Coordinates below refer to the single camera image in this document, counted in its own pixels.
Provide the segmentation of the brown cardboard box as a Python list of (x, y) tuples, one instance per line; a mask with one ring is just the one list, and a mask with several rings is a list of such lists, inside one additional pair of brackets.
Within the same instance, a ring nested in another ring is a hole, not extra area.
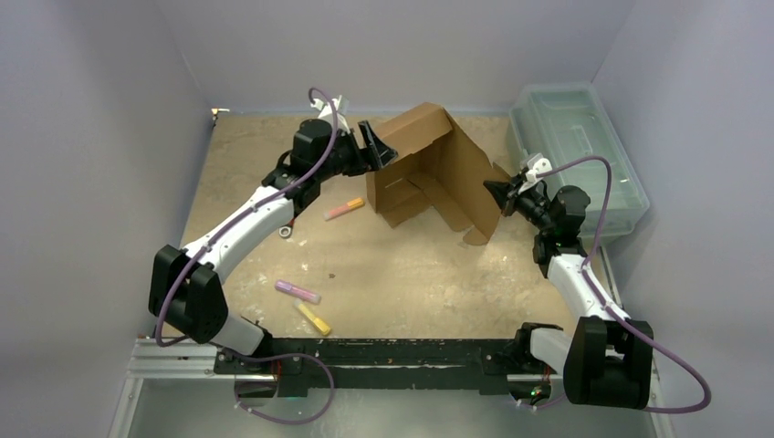
[(374, 129), (398, 158), (365, 175), (373, 211), (392, 228), (433, 207), (469, 245), (485, 245), (501, 210), (484, 182), (508, 173), (462, 130), (442, 106), (425, 102)]

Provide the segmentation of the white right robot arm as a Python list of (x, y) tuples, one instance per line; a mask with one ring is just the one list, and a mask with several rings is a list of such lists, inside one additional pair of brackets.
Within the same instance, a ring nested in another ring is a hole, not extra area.
[(580, 226), (591, 199), (565, 185), (554, 197), (517, 175), (508, 182), (485, 181), (503, 216), (521, 214), (538, 232), (533, 260), (576, 316), (568, 336), (560, 328), (525, 324), (512, 358), (522, 370), (546, 364), (560, 373), (568, 400), (575, 404), (642, 410), (651, 389), (653, 349), (629, 330), (646, 337), (650, 325), (631, 319), (608, 294), (587, 262)]

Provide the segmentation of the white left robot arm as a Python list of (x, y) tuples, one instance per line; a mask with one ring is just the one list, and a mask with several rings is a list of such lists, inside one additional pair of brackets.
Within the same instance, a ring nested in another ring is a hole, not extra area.
[(159, 324), (168, 323), (199, 344), (236, 352), (237, 362), (248, 372), (266, 370), (272, 360), (266, 344), (271, 336), (229, 310), (223, 284), (264, 239), (319, 197), (325, 181), (376, 172), (398, 159), (398, 151), (382, 141), (369, 122), (361, 121), (358, 127), (362, 146), (352, 130), (321, 119), (302, 121), (291, 149), (239, 209), (184, 248), (160, 249), (153, 259), (148, 304)]

